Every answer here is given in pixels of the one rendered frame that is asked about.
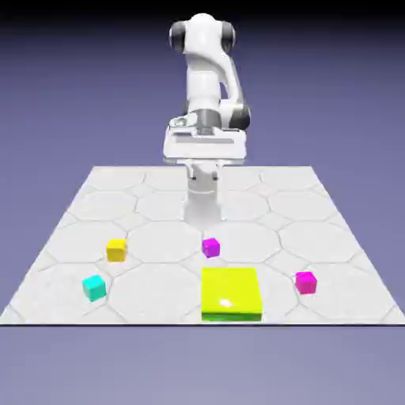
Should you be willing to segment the small yellow cube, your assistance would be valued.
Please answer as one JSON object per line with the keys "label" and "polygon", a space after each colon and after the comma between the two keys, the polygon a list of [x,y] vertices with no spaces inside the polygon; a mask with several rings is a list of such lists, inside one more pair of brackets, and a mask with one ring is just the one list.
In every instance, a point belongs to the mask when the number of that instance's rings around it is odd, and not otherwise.
{"label": "small yellow cube", "polygon": [[127,258],[127,240],[110,239],[106,247],[106,255],[110,263],[124,262]]}

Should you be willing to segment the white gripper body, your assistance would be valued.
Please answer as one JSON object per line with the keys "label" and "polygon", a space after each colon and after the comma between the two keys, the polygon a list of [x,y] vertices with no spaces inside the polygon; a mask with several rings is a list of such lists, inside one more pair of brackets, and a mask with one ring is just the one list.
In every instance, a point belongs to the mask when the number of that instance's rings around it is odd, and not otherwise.
{"label": "white gripper body", "polygon": [[196,127],[168,127],[163,145],[164,159],[170,163],[219,161],[243,164],[247,156],[245,131],[214,128],[213,134],[197,134]]}

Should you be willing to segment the small pink cube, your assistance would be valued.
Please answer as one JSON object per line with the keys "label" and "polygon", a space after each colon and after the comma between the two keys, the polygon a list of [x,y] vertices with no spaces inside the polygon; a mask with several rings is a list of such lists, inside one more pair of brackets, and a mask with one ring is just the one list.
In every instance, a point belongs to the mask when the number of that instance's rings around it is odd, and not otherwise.
{"label": "small pink cube", "polygon": [[317,279],[311,271],[296,273],[295,286],[301,295],[314,294],[317,287]]}

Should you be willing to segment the small magenta cube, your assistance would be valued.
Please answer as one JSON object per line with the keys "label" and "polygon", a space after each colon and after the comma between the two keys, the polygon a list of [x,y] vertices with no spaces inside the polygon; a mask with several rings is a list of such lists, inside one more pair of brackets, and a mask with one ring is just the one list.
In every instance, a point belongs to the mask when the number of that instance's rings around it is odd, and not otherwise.
{"label": "small magenta cube", "polygon": [[208,238],[202,241],[202,253],[206,258],[218,257],[221,245],[216,238]]}

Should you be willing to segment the large yellow box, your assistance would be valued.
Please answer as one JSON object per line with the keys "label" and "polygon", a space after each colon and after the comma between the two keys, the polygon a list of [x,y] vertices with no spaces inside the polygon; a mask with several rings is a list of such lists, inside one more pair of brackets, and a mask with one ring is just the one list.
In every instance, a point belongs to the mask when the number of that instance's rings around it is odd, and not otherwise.
{"label": "large yellow box", "polygon": [[260,322],[263,315],[254,267],[204,267],[201,317],[211,322]]}

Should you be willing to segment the small cyan cube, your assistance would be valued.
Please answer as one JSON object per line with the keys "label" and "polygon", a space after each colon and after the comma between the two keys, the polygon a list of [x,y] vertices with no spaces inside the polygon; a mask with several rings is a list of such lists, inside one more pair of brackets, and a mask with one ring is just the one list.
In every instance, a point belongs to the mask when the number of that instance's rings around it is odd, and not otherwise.
{"label": "small cyan cube", "polygon": [[82,287],[90,302],[97,301],[107,295],[105,280],[98,274],[82,280]]}

